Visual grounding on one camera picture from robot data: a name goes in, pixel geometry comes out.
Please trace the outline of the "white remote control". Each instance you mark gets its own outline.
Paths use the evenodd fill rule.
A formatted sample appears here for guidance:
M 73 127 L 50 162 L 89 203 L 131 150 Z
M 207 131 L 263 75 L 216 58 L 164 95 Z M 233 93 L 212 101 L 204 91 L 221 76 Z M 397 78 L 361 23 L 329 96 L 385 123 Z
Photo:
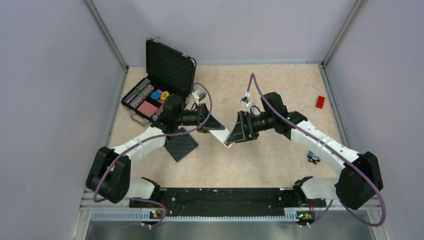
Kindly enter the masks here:
M 233 143 L 231 143 L 230 146 L 225 145 L 227 138 L 230 136 L 230 131 L 227 128 L 225 130 L 211 131 L 210 134 L 212 134 L 227 149 L 232 147 Z

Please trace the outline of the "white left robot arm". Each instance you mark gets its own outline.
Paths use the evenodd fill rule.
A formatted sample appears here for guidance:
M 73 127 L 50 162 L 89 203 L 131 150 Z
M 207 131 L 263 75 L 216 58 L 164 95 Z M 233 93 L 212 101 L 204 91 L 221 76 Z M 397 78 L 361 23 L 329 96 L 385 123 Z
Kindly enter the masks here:
M 160 202 L 157 184 L 145 178 L 131 178 L 132 163 L 169 144 L 177 137 L 186 137 L 180 126 L 193 126 L 199 133 L 212 133 L 221 142 L 229 135 L 204 103 L 195 103 L 192 110 L 183 109 L 183 99 L 176 94 L 166 98 L 159 117 L 139 136 L 119 146 L 101 147 L 93 160 L 86 187 L 94 192 L 93 201 L 119 203 L 125 198 L 141 198 L 149 207 Z

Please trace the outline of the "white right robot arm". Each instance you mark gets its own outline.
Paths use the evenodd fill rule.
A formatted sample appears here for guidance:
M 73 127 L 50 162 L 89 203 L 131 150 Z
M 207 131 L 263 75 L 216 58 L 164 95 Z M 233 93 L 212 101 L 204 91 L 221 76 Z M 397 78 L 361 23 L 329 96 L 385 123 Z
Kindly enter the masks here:
M 255 115 L 239 111 L 228 143 L 256 140 L 261 131 L 270 129 L 296 142 L 326 163 L 337 175 L 330 178 L 307 176 L 298 180 L 293 200 L 307 206 L 313 199 L 337 200 L 345 207 L 358 210 L 371 198 L 382 200 L 383 181 L 377 157 L 363 154 L 332 139 L 315 127 L 304 115 L 289 112 L 276 92 L 264 95 L 263 111 Z

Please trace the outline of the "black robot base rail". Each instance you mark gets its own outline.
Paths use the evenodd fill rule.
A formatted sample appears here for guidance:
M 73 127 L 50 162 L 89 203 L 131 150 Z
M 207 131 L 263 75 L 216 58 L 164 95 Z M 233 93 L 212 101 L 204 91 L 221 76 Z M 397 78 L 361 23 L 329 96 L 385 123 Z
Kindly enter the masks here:
M 152 201 L 169 217 L 274 217 L 287 208 L 322 208 L 322 199 L 307 199 L 292 188 L 180 188 L 154 191 Z

